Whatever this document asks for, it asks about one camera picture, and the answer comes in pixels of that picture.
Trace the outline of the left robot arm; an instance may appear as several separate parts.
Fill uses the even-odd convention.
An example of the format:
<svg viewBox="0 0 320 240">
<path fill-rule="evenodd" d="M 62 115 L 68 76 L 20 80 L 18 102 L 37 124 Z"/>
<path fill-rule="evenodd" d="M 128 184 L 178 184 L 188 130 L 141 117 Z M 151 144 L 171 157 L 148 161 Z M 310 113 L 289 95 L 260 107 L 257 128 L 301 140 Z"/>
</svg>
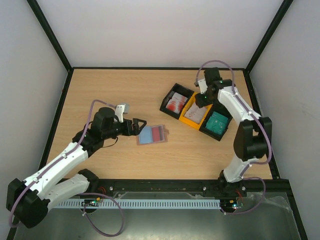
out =
<svg viewBox="0 0 320 240">
<path fill-rule="evenodd" d="M 137 136 L 146 126 L 146 120 L 125 119 L 125 105 L 115 109 L 101 107 L 89 114 L 84 125 L 67 147 L 50 163 L 33 175 L 13 179 L 7 188 L 6 208 L 12 217 L 27 228 L 38 225 L 48 212 L 60 202 L 96 186 L 97 176 L 89 170 L 80 171 L 74 177 L 60 180 L 77 165 L 103 148 L 105 140 L 118 136 Z"/>
</svg>

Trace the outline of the red white credit card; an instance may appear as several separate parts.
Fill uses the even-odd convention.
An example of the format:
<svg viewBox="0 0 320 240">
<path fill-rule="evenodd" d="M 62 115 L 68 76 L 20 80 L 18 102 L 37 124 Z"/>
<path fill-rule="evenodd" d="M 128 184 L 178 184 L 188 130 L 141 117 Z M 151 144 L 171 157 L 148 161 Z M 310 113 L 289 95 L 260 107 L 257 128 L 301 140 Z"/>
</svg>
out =
<svg viewBox="0 0 320 240">
<path fill-rule="evenodd" d="M 163 127 L 160 125 L 152 127 L 151 133 L 152 133 L 152 141 L 154 143 L 162 142 L 165 139 Z"/>
</svg>

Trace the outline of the brown leather card holder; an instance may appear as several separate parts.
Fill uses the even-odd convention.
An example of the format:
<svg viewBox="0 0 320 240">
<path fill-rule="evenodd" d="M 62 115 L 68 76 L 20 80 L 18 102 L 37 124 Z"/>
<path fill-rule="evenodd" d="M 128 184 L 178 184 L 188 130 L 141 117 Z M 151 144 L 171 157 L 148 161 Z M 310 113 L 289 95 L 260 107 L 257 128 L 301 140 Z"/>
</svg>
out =
<svg viewBox="0 0 320 240">
<path fill-rule="evenodd" d="M 136 137 L 136 143 L 138 146 L 166 143 L 168 141 L 168 135 L 169 131 L 163 124 L 145 126 Z"/>
</svg>

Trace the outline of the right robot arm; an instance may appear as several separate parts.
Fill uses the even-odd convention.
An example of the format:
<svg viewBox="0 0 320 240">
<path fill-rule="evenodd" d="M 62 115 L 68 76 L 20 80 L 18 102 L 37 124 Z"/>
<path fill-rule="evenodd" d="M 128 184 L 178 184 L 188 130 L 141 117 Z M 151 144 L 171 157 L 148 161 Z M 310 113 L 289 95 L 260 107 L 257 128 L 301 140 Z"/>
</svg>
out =
<svg viewBox="0 0 320 240">
<path fill-rule="evenodd" d="M 194 85 L 200 90 L 195 96 L 198 107 L 210 104 L 224 107 L 237 124 L 234 157 L 218 178 L 218 191 L 229 196 L 236 189 L 235 183 L 244 179 L 247 169 L 271 160 L 272 121 L 254 111 L 240 95 L 234 79 L 223 80 L 216 67 L 205 70 L 203 79 L 197 76 Z M 263 157 L 267 157 L 264 162 L 260 160 Z"/>
</svg>

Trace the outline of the black bin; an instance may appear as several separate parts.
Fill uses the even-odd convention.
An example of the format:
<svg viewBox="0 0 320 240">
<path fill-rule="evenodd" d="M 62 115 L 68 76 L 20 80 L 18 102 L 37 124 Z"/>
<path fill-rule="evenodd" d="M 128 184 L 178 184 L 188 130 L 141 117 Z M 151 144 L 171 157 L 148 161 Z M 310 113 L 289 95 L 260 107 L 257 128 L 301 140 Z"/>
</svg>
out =
<svg viewBox="0 0 320 240">
<path fill-rule="evenodd" d="M 178 120 L 194 93 L 193 90 L 175 83 L 162 100 L 159 110 Z"/>
<path fill-rule="evenodd" d="M 232 119 L 233 117 L 222 104 L 213 104 L 209 108 L 199 131 L 217 141 L 220 141 L 228 130 Z"/>
</svg>

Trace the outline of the yellow bin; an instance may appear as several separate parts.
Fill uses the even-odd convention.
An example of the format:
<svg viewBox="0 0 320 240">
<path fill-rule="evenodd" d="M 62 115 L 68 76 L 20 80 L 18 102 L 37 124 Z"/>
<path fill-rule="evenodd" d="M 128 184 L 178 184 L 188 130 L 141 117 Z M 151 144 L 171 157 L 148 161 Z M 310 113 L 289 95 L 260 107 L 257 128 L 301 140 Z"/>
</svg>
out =
<svg viewBox="0 0 320 240">
<path fill-rule="evenodd" d="M 196 94 L 197 92 L 194 92 L 191 98 L 187 101 L 178 120 L 196 130 L 199 130 L 213 105 L 210 104 L 199 108 L 196 105 Z"/>
</svg>

